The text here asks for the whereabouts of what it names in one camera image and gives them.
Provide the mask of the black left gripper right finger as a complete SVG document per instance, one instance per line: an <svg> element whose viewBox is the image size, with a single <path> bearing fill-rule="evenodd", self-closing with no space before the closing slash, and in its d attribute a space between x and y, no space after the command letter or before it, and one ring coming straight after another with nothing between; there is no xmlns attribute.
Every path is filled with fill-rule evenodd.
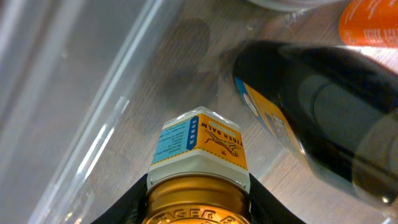
<svg viewBox="0 0 398 224"><path fill-rule="evenodd" d="M285 207L252 174L250 178L249 199L253 224L305 224L299 217Z"/></svg>

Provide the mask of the white bottle clear cap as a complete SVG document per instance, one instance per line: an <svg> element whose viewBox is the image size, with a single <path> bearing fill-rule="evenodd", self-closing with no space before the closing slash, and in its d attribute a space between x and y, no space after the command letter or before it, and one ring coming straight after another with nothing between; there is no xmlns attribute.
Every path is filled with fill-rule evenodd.
<svg viewBox="0 0 398 224"><path fill-rule="evenodd" d="M306 9L313 9L340 2L341 0L248 0L258 6L282 12L293 12Z"/></svg>

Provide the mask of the orange tube white cap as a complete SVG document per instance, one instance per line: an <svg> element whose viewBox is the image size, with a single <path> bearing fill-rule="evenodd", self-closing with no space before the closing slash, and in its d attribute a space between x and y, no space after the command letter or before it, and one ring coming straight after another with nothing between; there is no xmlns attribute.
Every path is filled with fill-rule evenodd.
<svg viewBox="0 0 398 224"><path fill-rule="evenodd" d="M346 45L397 47L397 0L351 1L340 16L340 39Z"/></svg>

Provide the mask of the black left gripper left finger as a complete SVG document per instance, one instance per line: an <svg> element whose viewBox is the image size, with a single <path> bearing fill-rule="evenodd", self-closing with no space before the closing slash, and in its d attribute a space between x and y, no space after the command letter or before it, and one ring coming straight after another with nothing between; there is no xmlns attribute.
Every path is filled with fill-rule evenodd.
<svg viewBox="0 0 398 224"><path fill-rule="evenodd" d="M146 215L147 176L148 174L144 174L91 224L141 224Z"/></svg>

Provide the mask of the dark bottle white cap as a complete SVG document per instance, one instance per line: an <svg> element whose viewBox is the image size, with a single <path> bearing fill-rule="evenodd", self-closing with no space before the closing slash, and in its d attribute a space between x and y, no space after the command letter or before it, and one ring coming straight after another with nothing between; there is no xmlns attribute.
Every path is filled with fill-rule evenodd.
<svg viewBox="0 0 398 224"><path fill-rule="evenodd" d="M261 123L321 180L397 209L397 74L358 52L259 41L233 66Z"/></svg>

